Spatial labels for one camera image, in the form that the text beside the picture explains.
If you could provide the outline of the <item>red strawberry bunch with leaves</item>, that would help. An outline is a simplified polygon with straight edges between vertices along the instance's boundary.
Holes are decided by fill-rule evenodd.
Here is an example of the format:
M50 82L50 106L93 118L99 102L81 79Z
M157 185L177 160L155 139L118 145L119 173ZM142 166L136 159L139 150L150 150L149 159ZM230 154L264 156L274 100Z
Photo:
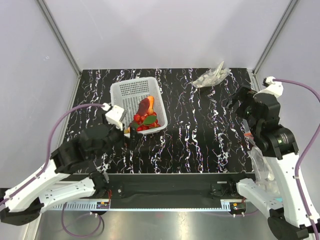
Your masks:
M158 116L155 112L152 114L139 115L135 114L133 116L132 122L129 124L129 128L134 128L137 132L151 130L159 128L161 125L158 121Z

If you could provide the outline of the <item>red orange papaya slice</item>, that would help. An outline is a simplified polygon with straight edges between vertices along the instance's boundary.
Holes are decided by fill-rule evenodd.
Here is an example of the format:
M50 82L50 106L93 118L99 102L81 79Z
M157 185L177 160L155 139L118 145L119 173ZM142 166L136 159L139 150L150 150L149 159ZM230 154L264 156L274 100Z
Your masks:
M148 96L145 99L143 99L138 106L137 114L140 116L145 116L150 112L150 110L153 109L154 105L154 97Z

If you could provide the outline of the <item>clear zip bag orange zipper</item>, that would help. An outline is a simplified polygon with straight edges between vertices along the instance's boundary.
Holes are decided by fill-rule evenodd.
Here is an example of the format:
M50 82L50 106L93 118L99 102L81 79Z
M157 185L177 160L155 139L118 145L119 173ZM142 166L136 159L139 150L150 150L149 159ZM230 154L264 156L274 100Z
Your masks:
M245 119L243 120L243 125L244 125L244 130L245 130L245 132L244 132L244 137L245 137L253 146L255 146L256 143L255 143L255 141L254 141L254 137L253 137L253 135L252 135L252 133L251 133L251 131L250 131L248 122L247 122Z

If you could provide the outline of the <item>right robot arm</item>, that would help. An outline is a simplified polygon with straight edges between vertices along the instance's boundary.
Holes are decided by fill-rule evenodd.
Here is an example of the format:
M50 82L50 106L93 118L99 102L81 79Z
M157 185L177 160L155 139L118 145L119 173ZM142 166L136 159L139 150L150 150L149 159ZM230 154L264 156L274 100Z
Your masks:
M231 95L226 107L237 102L235 114L248 123L256 149L261 152L275 177L282 201L261 189L251 178L227 185L228 195L249 200L267 219L278 240L318 240L320 215L313 206L299 162L294 134L280 125L278 94L241 86Z

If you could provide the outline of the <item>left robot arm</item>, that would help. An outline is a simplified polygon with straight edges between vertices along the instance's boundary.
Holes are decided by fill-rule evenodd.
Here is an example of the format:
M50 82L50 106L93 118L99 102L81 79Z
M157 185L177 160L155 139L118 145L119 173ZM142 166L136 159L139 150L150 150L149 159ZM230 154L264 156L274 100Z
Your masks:
M138 133L130 128L125 134L115 126L99 124L81 131L74 139L63 143L51 153L48 163L12 188L2 188L0 199L4 208L0 221L22 226L37 219L53 207L81 198L103 198L110 193L106 174L93 171L73 184L54 188L54 184L75 174L89 161L115 150L116 147L136 147Z

